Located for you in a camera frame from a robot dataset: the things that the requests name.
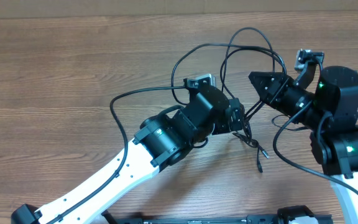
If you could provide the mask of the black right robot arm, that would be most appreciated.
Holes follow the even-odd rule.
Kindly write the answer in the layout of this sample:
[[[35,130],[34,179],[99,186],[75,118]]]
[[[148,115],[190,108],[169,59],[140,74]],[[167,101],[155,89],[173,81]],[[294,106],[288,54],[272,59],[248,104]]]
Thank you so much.
[[[294,80],[284,73],[251,72],[251,84],[263,103],[311,130],[312,153],[321,165],[318,172],[301,166],[273,150],[287,164],[330,182],[346,223],[358,223],[358,73],[347,67],[330,66],[320,71],[314,93],[306,88],[313,76]]]

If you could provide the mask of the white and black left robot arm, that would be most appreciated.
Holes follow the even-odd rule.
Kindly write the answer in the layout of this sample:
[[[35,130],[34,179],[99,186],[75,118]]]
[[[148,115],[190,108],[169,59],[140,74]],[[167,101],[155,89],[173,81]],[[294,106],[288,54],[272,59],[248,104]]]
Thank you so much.
[[[23,204],[12,223],[91,223],[128,191],[203,147],[212,134],[240,130],[244,107],[206,81],[190,80],[186,106],[171,106],[146,119],[133,139],[102,169],[64,196],[39,208]]]

